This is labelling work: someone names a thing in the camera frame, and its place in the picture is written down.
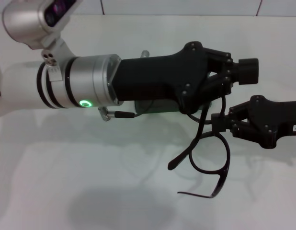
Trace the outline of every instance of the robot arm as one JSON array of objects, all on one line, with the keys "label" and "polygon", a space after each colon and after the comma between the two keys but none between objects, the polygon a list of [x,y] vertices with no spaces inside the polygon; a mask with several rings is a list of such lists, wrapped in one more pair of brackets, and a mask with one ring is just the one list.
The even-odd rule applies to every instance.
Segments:
[{"label": "robot arm", "polygon": [[[108,120],[107,106],[169,99],[181,113],[193,114],[201,105],[230,94],[235,82],[258,83],[257,59],[234,63],[230,53],[203,48],[200,42],[189,42],[180,52],[163,57],[76,57],[60,31],[79,3],[13,1],[5,8],[2,18],[8,34],[31,49],[42,49],[44,62],[14,65],[5,72],[0,89],[0,104],[8,108],[4,111],[97,106]],[[208,77],[210,72],[216,75]]]},{"label": "robot arm", "polygon": [[[225,96],[235,82],[256,84],[258,59],[240,59],[234,63],[231,54],[204,48],[200,42],[189,42],[173,55],[121,60],[116,54],[77,57],[68,48],[60,32],[81,0],[14,0],[3,12],[5,30],[17,42],[31,49],[42,49],[43,62],[11,66],[0,84],[0,115],[17,109],[99,107],[105,121],[111,117],[134,118],[128,112],[108,111],[107,106],[124,101],[171,100],[183,114],[192,117],[200,106],[203,111],[195,139],[171,163],[172,170],[189,156],[200,139],[216,136],[226,146],[225,166],[210,174],[220,175],[212,196],[221,190],[229,170],[230,149],[220,132],[231,130],[234,137],[258,142],[272,149],[283,136],[296,135],[296,102],[276,103],[263,96],[230,108],[224,115]],[[209,77],[210,72],[216,75]],[[208,104],[222,98],[220,114],[205,121]],[[212,132],[202,134],[205,124]]]}]

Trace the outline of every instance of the metal bracket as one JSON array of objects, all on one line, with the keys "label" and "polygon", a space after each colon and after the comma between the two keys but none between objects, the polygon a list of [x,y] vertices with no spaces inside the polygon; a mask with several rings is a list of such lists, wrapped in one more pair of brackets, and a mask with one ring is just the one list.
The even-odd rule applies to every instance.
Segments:
[{"label": "metal bracket", "polygon": [[49,47],[42,50],[42,58],[46,63],[50,81],[62,81],[61,69],[67,60],[75,55],[62,38],[55,40]]}]

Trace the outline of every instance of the silver cylindrical joint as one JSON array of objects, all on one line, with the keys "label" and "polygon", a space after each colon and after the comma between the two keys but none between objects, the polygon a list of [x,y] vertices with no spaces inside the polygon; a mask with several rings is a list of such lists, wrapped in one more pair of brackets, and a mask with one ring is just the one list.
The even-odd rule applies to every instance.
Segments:
[{"label": "silver cylindrical joint", "polygon": [[89,101],[92,106],[120,105],[112,87],[120,60],[118,55],[77,58],[70,70],[70,88],[75,100]]}]

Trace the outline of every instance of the white wall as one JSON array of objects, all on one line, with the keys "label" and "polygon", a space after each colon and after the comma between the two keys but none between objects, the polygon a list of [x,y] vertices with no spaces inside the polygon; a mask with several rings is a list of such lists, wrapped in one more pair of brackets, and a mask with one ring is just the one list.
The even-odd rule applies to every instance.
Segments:
[{"label": "white wall", "polygon": [[296,0],[83,0],[75,13],[102,14],[101,1],[105,14],[296,16]]}]

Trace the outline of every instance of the metal connector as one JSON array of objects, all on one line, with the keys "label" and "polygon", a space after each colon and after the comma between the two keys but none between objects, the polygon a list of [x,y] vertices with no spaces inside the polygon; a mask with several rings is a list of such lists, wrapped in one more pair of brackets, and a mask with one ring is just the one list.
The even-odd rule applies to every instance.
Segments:
[{"label": "metal connector", "polygon": [[99,107],[98,110],[99,110],[99,113],[100,113],[103,121],[111,120],[110,116],[108,115],[109,110],[107,107]]}]

